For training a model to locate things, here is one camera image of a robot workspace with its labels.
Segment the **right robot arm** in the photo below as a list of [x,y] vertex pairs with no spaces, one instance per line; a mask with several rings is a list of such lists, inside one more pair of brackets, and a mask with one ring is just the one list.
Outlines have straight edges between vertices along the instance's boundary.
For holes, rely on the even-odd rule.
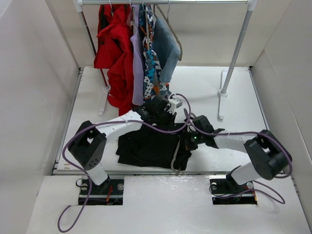
[[194,150],[199,144],[205,144],[248,155],[249,163],[237,166],[226,174],[225,186],[231,193],[259,178],[272,180],[292,164],[290,153],[269,130],[229,133],[225,129],[214,129],[203,115],[194,117],[191,125],[195,130],[184,134],[187,149]]

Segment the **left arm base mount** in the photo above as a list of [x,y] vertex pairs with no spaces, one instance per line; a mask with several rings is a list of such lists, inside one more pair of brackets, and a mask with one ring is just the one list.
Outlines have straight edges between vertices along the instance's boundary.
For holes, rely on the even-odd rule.
[[[79,178],[76,181],[76,187],[79,188],[78,204],[83,205],[88,192],[89,192],[89,180]],[[102,205],[102,206],[114,206],[123,204],[123,192],[124,192],[124,179],[114,178],[111,179],[108,188],[104,192],[100,192],[96,185],[92,185],[90,196],[86,202],[86,205]]]

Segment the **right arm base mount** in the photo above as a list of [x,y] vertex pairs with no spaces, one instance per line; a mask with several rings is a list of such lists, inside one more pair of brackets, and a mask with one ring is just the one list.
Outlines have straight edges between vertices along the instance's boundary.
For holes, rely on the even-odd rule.
[[254,184],[237,185],[226,178],[211,177],[209,192],[213,205],[257,205]]

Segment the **black trousers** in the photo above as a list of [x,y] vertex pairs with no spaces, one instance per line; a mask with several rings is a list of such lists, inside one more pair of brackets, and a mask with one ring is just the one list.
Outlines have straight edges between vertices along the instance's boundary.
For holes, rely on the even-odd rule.
[[143,125],[139,130],[128,132],[118,138],[116,155],[118,163],[138,167],[170,169],[171,161],[180,140],[180,148],[174,163],[175,169],[186,170],[191,151],[184,146],[184,128],[175,134],[161,133]]

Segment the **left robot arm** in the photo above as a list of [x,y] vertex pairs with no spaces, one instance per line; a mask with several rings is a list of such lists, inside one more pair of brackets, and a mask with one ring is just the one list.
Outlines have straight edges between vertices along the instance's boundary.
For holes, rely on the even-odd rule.
[[157,95],[151,102],[134,107],[102,125],[85,121],[70,140],[67,149],[90,177],[93,189],[103,194],[110,184],[110,177],[101,164],[106,143],[128,132],[139,130],[144,123],[150,125],[174,123],[176,109],[181,105],[182,101],[178,98],[166,99]]

